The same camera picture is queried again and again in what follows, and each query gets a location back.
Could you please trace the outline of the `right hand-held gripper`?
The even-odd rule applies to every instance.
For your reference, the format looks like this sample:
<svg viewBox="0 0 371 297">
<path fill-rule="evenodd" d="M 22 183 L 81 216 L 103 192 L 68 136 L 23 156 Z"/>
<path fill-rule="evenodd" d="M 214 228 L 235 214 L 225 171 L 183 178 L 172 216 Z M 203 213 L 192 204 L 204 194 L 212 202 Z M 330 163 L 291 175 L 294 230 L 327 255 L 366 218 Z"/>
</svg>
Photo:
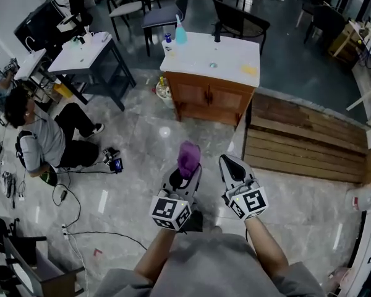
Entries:
<svg viewBox="0 0 371 297">
<path fill-rule="evenodd" d="M 257 217 L 268 208 L 265 189 L 254 179 L 247 163 L 235 156 L 222 154 L 219 168 L 225 185 L 224 203 L 240 220 Z"/>
</svg>

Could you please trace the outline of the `purple cloth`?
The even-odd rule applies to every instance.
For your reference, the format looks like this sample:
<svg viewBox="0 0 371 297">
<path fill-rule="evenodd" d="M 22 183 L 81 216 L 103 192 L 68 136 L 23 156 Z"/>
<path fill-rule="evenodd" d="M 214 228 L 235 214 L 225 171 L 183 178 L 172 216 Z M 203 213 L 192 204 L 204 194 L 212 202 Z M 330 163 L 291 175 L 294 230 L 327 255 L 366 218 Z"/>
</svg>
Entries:
<svg viewBox="0 0 371 297">
<path fill-rule="evenodd" d="M 184 141 L 180 145 L 177 165 L 184 179 L 189 179 L 200 163 L 201 151 L 198 145 Z"/>
</svg>

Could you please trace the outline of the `wooden cabinet door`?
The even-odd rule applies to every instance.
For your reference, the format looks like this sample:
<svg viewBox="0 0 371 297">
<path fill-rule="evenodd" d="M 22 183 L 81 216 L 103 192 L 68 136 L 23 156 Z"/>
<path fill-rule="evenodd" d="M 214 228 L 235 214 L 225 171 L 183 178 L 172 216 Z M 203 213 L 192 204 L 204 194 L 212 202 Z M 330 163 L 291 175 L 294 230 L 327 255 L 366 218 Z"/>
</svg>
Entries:
<svg viewBox="0 0 371 297">
<path fill-rule="evenodd" d="M 250 99 L 250 94 L 231 88 L 210 86 L 209 92 L 213 93 L 213 108 L 242 113 Z"/>
<path fill-rule="evenodd" d="M 194 85 L 186 82 L 175 83 L 172 86 L 173 98 L 181 103 L 199 106 L 208 105 L 208 86 Z"/>
</svg>

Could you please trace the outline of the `person's right forearm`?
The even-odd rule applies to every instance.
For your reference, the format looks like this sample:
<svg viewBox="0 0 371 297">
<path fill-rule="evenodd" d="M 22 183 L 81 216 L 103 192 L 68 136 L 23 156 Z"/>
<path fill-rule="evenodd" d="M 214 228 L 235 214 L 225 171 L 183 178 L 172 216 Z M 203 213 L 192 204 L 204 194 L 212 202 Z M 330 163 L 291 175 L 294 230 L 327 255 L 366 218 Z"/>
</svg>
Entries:
<svg viewBox="0 0 371 297">
<path fill-rule="evenodd" d="M 257 258 L 268 276 L 273 278 L 284 272 L 289 267 L 289 262 L 266 226 L 257 217 L 244 223 Z"/>
</svg>

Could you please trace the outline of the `person's left forearm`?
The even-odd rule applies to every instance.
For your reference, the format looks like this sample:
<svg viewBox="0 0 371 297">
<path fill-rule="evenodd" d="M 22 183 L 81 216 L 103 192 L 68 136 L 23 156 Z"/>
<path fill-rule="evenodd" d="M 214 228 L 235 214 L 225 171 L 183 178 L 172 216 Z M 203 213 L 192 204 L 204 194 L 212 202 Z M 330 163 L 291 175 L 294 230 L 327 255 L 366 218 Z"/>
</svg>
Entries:
<svg viewBox="0 0 371 297">
<path fill-rule="evenodd" d="M 155 285 L 167 272 L 171 248 L 177 235 L 175 230 L 160 229 L 155 239 L 134 268 L 137 275 Z"/>
</svg>

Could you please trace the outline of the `person's black trousers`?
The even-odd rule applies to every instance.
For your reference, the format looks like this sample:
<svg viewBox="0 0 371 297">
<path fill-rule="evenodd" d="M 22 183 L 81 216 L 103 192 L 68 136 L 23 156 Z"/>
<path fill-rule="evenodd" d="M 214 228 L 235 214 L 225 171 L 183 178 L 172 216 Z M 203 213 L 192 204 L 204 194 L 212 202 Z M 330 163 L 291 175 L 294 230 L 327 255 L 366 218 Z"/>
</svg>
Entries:
<svg viewBox="0 0 371 297">
<path fill-rule="evenodd" d="M 188 232 L 202 232 L 203 231 L 203 214 L 201 211 L 194 210 L 190 218 L 185 222 L 182 230 Z"/>
</svg>

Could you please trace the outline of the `white plastic bucket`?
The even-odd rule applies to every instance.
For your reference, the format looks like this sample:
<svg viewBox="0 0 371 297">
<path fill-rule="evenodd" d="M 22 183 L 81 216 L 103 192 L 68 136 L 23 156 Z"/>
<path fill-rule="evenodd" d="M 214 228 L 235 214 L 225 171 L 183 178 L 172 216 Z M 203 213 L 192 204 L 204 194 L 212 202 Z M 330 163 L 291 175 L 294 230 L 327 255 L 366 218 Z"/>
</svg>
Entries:
<svg viewBox="0 0 371 297">
<path fill-rule="evenodd" d="M 155 93 L 170 109 L 175 109 L 167 80 L 161 76 L 155 87 Z"/>
</svg>

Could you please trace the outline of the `white sink basin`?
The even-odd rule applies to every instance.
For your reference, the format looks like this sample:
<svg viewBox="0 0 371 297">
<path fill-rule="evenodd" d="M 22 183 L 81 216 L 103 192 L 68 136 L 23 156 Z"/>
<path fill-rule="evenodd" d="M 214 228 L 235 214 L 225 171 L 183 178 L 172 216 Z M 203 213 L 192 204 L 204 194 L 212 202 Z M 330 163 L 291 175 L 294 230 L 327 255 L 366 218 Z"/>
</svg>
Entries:
<svg viewBox="0 0 371 297">
<path fill-rule="evenodd" d="M 258 76 L 251 76 L 241 71 L 242 65 L 258 68 Z M 165 56 L 160 70 L 180 72 L 216 79 L 228 80 L 252 87 L 260 85 L 259 44 L 231 37 L 221 37 L 219 43 L 205 33 L 187 33 L 187 43 L 176 44 L 176 55 Z"/>
</svg>

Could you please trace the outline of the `white jug red label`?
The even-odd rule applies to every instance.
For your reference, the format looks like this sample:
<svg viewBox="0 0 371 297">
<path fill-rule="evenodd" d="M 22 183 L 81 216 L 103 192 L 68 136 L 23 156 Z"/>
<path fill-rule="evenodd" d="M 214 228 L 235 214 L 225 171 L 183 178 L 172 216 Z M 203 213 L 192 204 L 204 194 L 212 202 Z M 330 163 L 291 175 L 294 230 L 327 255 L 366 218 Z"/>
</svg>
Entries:
<svg viewBox="0 0 371 297">
<path fill-rule="evenodd" d="M 350 206 L 356 211 L 366 211 L 371 208 L 371 183 L 365 184 L 347 192 Z"/>
</svg>

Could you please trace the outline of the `white soap bottle blue pump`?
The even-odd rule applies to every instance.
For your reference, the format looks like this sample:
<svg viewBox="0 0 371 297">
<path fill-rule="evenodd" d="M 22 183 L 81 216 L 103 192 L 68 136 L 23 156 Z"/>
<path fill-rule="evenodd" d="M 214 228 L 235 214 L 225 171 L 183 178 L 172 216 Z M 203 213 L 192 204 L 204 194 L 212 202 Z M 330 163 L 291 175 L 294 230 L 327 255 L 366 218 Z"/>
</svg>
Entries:
<svg viewBox="0 0 371 297">
<path fill-rule="evenodd" d="M 164 40 L 162 41 L 162 46 L 165 56 L 175 56 L 176 55 L 176 43 L 171 38 L 170 33 L 164 35 Z"/>
</svg>

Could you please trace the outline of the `teal bottle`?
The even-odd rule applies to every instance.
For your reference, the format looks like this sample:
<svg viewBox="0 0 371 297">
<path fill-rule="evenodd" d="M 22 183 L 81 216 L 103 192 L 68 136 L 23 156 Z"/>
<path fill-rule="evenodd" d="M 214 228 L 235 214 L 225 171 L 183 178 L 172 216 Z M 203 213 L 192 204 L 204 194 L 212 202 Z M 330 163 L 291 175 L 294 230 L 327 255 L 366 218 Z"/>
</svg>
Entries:
<svg viewBox="0 0 371 297">
<path fill-rule="evenodd" d="M 187 43 L 187 33 L 182 27 L 181 20 L 179 15 L 176 14 L 176 34 L 175 34 L 175 42 L 178 45 L 184 45 Z"/>
</svg>

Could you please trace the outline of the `white-top dark table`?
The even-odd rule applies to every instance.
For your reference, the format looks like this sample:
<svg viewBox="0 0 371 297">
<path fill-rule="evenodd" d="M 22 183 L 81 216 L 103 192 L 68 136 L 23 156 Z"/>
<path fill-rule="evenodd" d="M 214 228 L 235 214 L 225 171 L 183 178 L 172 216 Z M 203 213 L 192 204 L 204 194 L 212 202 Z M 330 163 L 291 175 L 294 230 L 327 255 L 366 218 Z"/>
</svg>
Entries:
<svg viewBox="0 0 371 297">
<path fill-rule="evenodd" d="M 106 79 L 101 65 L 109 54 L 117 62 L 111 76 Z M 91 37 L 90 42 L 65 47 L 48 68 L 48 73 L 64 84 L 84 105 L 88 100 L 84 94 L 110 97 L 116 106 L 124 111 L 122 98 L 129 87 L 135 87 L 136 82 L 119 52 L 112 36 L 108 32 L 98 32 Z M 69 77 L 87 75 L 92 81 L 83 90 L 78 90 Z"/>
</svg>

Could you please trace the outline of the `blue chair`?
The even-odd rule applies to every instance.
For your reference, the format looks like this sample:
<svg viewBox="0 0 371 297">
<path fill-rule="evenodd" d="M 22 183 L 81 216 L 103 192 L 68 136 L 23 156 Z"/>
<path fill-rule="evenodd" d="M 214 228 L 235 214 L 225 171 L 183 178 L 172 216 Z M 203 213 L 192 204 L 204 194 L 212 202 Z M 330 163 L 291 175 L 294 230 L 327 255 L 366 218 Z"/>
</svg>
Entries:
<svg viewBox="0 0 371 297">
<path fill-rule="evenodd" d="M 150 42 L 152 41 L 152 28 L 168 25 L 177 26 L 177 18 L 180 22 L 185 19 L 188 0 L 174 0 L 173 3 L 158 9 L 152 9 L 145 14 L 142 28 L 145 36 L 147 56 L 150 57 Z"/>
</svg>

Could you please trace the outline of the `white shelf table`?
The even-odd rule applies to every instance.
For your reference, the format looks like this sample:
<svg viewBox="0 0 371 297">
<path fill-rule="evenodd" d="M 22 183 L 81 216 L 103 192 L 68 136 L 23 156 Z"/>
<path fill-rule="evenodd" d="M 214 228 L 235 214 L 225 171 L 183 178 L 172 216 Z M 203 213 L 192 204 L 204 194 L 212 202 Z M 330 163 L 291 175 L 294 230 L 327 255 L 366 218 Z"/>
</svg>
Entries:
<svg viewBox="0 0 371 297">
<path fill-rule="evenodd" d="M 360 98 L 350 104 L 346 109 L 353 110 L 362 104 L 367 117 L 367 124 L 371 127 L 371 27 L 362 26 L 350 21 L 351 36 L 357 38 L 357 44 L 362 48 L 357 52 L 357 62 L 352 68 L 352 73 L 360 91 Z"/>
</svg>

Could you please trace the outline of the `small white table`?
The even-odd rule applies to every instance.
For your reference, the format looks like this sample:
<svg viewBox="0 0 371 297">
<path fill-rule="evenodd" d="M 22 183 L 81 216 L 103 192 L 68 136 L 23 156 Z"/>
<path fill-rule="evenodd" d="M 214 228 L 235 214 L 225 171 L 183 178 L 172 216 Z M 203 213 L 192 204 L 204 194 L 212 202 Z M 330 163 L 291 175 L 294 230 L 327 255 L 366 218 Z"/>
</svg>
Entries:
<svg viewBox="0 0 371 297">
<path fill-rule="evenodd" d="M 28 80 L 45 54 L 45 48 L 30 53 L 20 64 L 20 67 L 14 76 L 14 80 Z"/>
</svg>

